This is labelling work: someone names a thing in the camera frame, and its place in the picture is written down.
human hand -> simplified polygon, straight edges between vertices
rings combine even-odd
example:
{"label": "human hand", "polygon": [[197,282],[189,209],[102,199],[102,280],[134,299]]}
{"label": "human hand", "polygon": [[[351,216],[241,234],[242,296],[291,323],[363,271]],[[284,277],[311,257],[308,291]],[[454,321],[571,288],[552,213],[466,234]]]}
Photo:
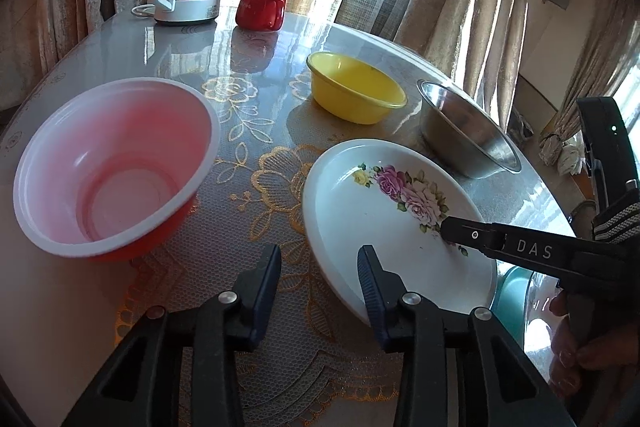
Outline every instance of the human hand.
{"label": "human hand", "polygon": [[[562,291],[549,303],[549,311],[558,317],[567,314],[566,293]],[[593,339],[582,347],[569,329],[569,317],[564,316],[551,340],[554,358],[549,367],[549,387],[556,395],[565,399],[578,392],[582,384],[580,370],[598,371],[615,365],[638,364],[638,324],[636,322],[611,330]],[[621,379],[616,396],[609,410],[635,378],[635,371],[626,372]]]}

pink rose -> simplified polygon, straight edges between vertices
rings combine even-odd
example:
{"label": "pink rose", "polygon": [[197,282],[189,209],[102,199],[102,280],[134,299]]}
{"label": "pink rose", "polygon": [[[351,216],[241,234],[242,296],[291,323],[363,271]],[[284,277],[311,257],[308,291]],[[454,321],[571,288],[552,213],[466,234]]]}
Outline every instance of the pink rose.
{"label": "pink rose", "polygon": [[376,174],[376,181],[387,196],[392,200],[400,201],[400,192],[404,188],[404,172],[396,172],[391,165],[387,165]]}
{"label": "pink rose", "polygon": [[426,184],[414,181],[402,189],[400,198],[406,209],[422,224],[432,227],[438,222],[438,216],[440,216],[438,200]]}

white plate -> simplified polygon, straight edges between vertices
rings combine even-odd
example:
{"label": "white plate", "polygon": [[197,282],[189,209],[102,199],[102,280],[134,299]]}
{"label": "white plate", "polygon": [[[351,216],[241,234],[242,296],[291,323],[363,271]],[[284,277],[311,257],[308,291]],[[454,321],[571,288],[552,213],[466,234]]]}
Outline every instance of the white plate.
{"label": "white plate", "polygon": [[456,181],[417,152],[369,139],[331,147],[309,171],[302,210],[325,279],[363,322],[369,319],[356,265],[362,245],[373,245],[385,270],[440,308],[468,313],[491,305],[495,261],[448,245],[438,233],[446,216],[482,217]]}

pink plastic basin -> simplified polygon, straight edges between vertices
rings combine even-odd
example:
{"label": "pink plastic basin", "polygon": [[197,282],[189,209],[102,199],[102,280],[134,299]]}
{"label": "pink plastic basin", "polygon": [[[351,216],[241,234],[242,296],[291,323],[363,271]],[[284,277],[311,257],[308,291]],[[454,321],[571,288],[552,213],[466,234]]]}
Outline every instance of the pink plastic basin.
{"label": "pink plastic basin", "polygon": [[146,253],[186,217],[219,140],[216,112],[184,84],[127,78],[94,87],[57,110],[22,154],[18,223],[64,257]]}

yellow bowl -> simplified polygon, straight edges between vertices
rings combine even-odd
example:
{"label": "yellow bowl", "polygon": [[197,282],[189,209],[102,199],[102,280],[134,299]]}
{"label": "yellow bowl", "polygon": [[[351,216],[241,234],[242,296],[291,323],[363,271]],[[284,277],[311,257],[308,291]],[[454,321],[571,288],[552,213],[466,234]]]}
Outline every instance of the yellow bowl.
{"label": "yellow bowl", "polygon": [[306,64],[314,99],[338,118],[378,123],[392,109],[406,105],[406,94],[395,80],[356,58],[317,52]]}

